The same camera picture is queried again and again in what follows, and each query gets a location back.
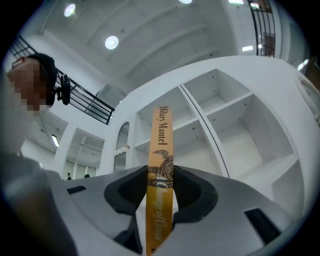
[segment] black fisheye border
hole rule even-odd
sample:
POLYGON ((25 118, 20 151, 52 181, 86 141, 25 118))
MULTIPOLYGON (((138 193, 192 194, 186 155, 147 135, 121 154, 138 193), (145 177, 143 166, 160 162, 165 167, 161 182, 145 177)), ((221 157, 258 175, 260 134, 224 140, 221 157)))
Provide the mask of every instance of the black fisheye border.
MULTIPOLYGON (((11 46, 21 27, 43 2, 43 0, 1 2, 1 62, 4 59, 7 50, 11 46)), ((319 1, 311 0, 301 2, 292 0, 278 0, 278 2, 280 2, 287 9, 287 11, 293 16, 293 18, 302 28, 304 36, 310 44, 310 53, 320 56, 320 42, 318 40, 319 1)), ((269 255, 274 255, 274 253, 272 253, 272 250, 274 250, 275 248, 278 249, 277 255, 318 255, 320 251, 318 246, 318 231, 320 230, 319 209, 320 199, 319 195, 317 195, 316 203, 309 216, 305 218, 305 221, 301 221, 293 225, 288 230, 286 230, 278 239, 276 239, 274 243, 271 243, 265 247, 265 250, 270 249, 269 255)), ((25 230, 25 228, 23 228, 23 226, 18 222, 13 213, 9 210, 1 194, 0 211, 2 217, 1 232, 3 234, 1 246, 3 251, 6 250, 5 247, 8 247, 10 249, 10 253, 13 255, 18 253, 33 253, 35 255, 51 254, 51 252, 48 251, 47 248, 44 248, 42 244, 39 244, 39 242, 35 240, 29 234, 29 232, 25 230)), ((260 253, 262 253, 262 250, 260 250, 260 252, 254 252, 253 255, 257 256, 260 255, 260 253)))

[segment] white ceiling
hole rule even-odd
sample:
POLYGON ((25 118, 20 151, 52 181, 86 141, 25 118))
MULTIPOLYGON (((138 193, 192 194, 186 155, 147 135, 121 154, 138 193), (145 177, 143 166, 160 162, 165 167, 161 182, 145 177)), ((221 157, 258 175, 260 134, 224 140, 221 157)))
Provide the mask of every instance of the white ceiling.
POLYGON ((75 14, 65 17, 69 2, 59 0, 45 29, 66 44, 72 37, 69 47, 74 49, 79 48, 77 42, 86 45, 98 56, 92 60, 97 68, 103 60, 119 77, 117 81, 137 88, 187 64, 235 54, 232 28, 221 1, 74 0, 75 14), (106 49, 109 36, 119 38, 116 49, 106 49))
MULTIPOLYGON (((42 115, 38 122, 32 123, 32 128, 27 138, 39 146, 53 152, 57 151, 51 135, 55 135, 60 141, 68 123, 47 111, 42 115)), ((101 160, 101 152, 104 140, 77 129, 70 148, 67 159, 79 164, 98 167, 101 160)))

